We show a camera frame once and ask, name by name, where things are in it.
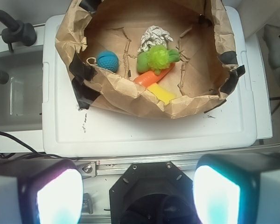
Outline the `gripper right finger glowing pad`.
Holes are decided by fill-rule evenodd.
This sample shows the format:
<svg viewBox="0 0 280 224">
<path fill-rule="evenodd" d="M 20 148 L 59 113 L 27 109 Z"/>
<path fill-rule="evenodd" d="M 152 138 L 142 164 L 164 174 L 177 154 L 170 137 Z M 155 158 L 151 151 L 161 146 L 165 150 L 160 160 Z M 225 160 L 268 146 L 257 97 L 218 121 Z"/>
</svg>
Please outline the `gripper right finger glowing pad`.
<svg viewBox="0 0 280 224">
<path fill-rule="evenodd" d="M 203 155 L 193 197 L 203 224 L 280 224 L 280 153 Z"/>
</svg>

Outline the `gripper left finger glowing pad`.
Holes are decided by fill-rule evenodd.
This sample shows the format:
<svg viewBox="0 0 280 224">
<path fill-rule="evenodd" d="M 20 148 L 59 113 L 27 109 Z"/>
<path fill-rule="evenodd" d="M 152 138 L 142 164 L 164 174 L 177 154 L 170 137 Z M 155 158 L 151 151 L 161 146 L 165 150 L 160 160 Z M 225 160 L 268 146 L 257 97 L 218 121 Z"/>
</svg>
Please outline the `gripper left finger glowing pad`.
<svg viewBox="0 0 280 224">
<path fill-rule="evenodd" d="M 77 224 L 83 193 L 70 159 L 0 160 L 0 224 Z"/>
</svg>

